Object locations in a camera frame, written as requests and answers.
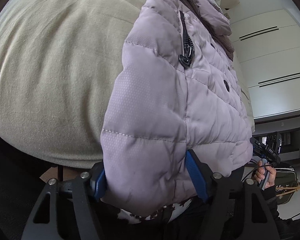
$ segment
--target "human hand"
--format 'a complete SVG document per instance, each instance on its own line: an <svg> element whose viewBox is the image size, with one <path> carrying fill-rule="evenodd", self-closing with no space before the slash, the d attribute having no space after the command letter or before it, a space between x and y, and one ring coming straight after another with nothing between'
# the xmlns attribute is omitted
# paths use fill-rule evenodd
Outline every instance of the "human hand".
<svg viewBox="0 0 300 240"><path fill-rule="evenodd" d="M261 160L258 162L258 166L262 166ZM274 179L275 179L275 175L276 175L277 171L275 170L275 168L273 168L271 166L266 166L265 168L270 172L268 182L266 183L265 188L272 187L272 186L274 186ZM257 172L254 175L254 178L256 179L256 181L258 183L260 183L261 180L263 180L265 178L265 176L264 176L264 174L266 172L265 168L262 167L262 168L257 169Z"/></svg>

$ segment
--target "black bag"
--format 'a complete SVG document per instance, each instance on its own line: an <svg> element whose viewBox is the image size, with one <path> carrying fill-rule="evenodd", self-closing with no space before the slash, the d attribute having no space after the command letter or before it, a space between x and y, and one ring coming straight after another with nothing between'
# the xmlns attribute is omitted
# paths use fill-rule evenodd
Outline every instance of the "black bag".
<svg viewBox="0 0 300 240"><path fill-rule="evenodd" d="M289 202L292 195L300 189L300 181L297 173L292 166L287 163L280 163L275 168L277 175L275 177L275 187L278 205Z"/></svg>

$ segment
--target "cabinet door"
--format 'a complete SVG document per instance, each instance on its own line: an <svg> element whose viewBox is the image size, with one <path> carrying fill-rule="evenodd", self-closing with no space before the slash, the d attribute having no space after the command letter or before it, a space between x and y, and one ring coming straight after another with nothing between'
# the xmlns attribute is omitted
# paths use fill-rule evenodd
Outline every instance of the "cabinet door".
<svg viewBox="0 0 300 240"><path fill-rule="evenodd" d="M300 109L300 76L266 86L249 88L254 118Z"/></svg>
<svg viewBox="0 0 300 240"><path fill-rule="evenodd" d="M267 31L272 27L280 28L291 25L297 25L297 23L285 10L267 12L231 24L230 40L235 42L242 36Z"/></svg>
<svg viewBox="0 0 300 240"><path fill-rule="evenodd" d="M300 27L298 25L282 27L246 40L238 40L233 45L240 63L274 52L297 48L300 47Z"/></svg>
<svg viewBox="0 0 300 240"><path fill-rule="evenodd" d="M248 87L300 75L300 47L242 62L241 69Z"/></svg>

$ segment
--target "wall socket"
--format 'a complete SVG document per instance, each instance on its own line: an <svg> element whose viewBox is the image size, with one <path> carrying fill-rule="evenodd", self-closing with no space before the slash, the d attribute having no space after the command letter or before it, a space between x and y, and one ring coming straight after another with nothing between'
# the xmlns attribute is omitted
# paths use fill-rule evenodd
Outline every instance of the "wall socket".
<svg viewBox="0 0 300 240"><path fill-rule="evenodd" d="M225 16L228 20L230 20L230 16L229 16L228 13L225 13L224 16Z"/></svg>

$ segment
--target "drawer handle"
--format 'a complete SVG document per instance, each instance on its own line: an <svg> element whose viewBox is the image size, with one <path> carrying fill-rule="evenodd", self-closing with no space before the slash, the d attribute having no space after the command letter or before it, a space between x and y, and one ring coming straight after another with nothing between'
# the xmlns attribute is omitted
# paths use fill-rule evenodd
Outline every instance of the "drawer handle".
<svg viewBox="0 0 300 240"><path fill-rule="evenodd" d="M295 78L290 78L290 79L285 79L285 80L277 81L277 82L266 84L266 85L262 85L262 86L259 86L259 87L261 88L261 87L265 87L265 86L270 86L270 85L273 85L273 84L277 84L277 83L281 83L281 82L285 82L285 81L293 80L293 79L297 79L297 78L300 78L300 76L299 77L295 77Z"/></svg>
<svg viewBox="0 0 300 240"><path fill-rule="evenodd" d="M252 35L252 34L255 34L255 33L263 32L263 31L266 31L266 30L270 30L270 29L273 29L273 28L277 28L277 26L270 27L270 28L266 28L266 29L263 29L263 30L260 30L260 31L254 32L254 33L249 33L249 34L247 34L247 35L244 35L244 36L239 37L239 39L244 38L244 37L247 37L247 36Z"/></svg>
<svg viewBox="0 0 300 240"><path fill-rule="evenodd" d="M273 79L269 79L269 80L266 80L266 81L259 82L258 84L262 84L262 83L266 83L266 82L273 81L273 80L276 80L276 79L281 79L281 78L290 77L290 76L294 76L294 75L299 75L299 74L300 74L300 72L299 73L295 73L295 74L291 74L291 75L287 75L287 76L273 78Z"/></svg>
<svg viewBox="0 0 300 240"><path fill-rule="evenodd" d="M252 36L250 36L250 37L247 37L247 38L244 38L244 39L240 39L240 41L244 41L244 40L249 39L249 38L252 38L252 37L254 37L254 36L258 36L258 35L261 35L261 34L264 34L264 33L269 33L269 32L273 32L273 31L277 31L277 30L279 30L279 28L274 29L274 30L270 30L270 31L267 31L267 32L263 32L263 33L258 33L258 34L252 35Z"/></svg>

